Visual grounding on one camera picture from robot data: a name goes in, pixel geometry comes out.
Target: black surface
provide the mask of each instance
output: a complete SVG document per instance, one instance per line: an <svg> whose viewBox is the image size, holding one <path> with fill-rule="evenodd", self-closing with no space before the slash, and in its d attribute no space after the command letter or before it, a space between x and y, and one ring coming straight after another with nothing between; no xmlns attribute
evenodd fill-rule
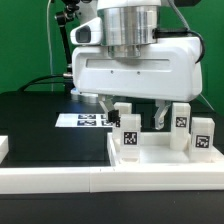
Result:
<svg viewBox="0 0 224 224"><path fill-rule="evenodd" d="M142 115L143 130L150 130L150 115L155 112L152 102L134 102L133 111ZM92 133L88 130L84 133L79 129L78 133L67 128L58 131L54 127L58 113L101 113L99 105L80 104L62 93L29 92L1 94L0 105L0 134L8 134L10 143L10 153L2 167L109 165L105 151L108 129L92 129ZM198 101L192 102L191 107L193 116L214 119L215 146L222 151L223 117ZM169 126L168 114L164 131ZM101 140L92 138L94 144L100 147L90 151L86 158L85 149L85 153L77 152L78 146L85 143L76 141L82 141L82 136L87 134ZM224 191L0 195L0 223L219 224L224 223L223 208Z"/></svg>
<svg viewBox="0 0 224 224"><path fill-rule="evenodd" d="M142 131L151 129L154 101L119 98L133 103L141 114ZM56 128L60 113L103 113L99 104L71 100L64 93L8 92L0 94L0 134L9 136L9 153L0 167L109 166L107 132L111 128ZM198 101L191 103L192 116L213 118L214 145L224 152L224 118ZM170 129L169 110L165 128Z"/></svg>
<svg viewBox="0 0 224 224"><path fill-rule="evenodd" d="M224 192L1 195L4 224L221 224Z"/></svg>

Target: white panel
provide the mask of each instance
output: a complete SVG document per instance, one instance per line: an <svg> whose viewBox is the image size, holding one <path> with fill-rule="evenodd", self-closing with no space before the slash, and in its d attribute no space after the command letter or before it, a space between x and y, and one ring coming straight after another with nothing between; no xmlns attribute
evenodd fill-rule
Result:
<svg viewBox="0 0 224 224"><path fill-rule="evenodd" d="M89 168L0 169L0 194L89 192Z"/></svg>

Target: white base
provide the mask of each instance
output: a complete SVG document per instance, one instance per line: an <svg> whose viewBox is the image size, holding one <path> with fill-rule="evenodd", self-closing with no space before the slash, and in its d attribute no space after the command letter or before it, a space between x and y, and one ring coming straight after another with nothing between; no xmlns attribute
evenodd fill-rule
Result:
<svg viewBox="0 0 224 224"><path fill-rule="evenodd" d="M2 161L7 137L0 139ZM111 156L113 149L108 149ZM0 169L0 194L224 190L223 156L215 149L214 152L217 159L213 163L189 163L183 152L176 152L180 155L176 157L178 161L183 162L151 163L160 158L157 155L150 163L145 159L135 166Z"/></svg>
<svg viewBox="0 0 224 224"><path fill-rule="evenodd" d="M112 134L108 134L108 153L112 166L123 165L142 165L150 164L192 164L194 162L210 161L211 163L223 162L224 155L220 153L215 147L212 147L210 152L193 152L190 154L189 150L171 150L170 149L170 133L141 133L140 158L137 162L121 163L120 159L120 145L118 140L113 140Z"/></svg>

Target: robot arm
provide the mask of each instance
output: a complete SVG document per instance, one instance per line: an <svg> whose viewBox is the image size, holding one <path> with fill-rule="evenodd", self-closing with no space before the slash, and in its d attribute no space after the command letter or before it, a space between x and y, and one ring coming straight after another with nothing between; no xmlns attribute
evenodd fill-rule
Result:
<svg viewBox="0 0 224 224"><path fill-rule="evenodd" d="M155 99L159 107L155 128L161 129L170 101L188 102L202 91L197 63L202 41L188 36L186 29L175 38L175 32L158 30L162 4L161 0L98 0L98 17L71 32L72 42L82 45L73 52L75 86L80 93L99 94L113 122L118 113L108 95Z"/></svg>

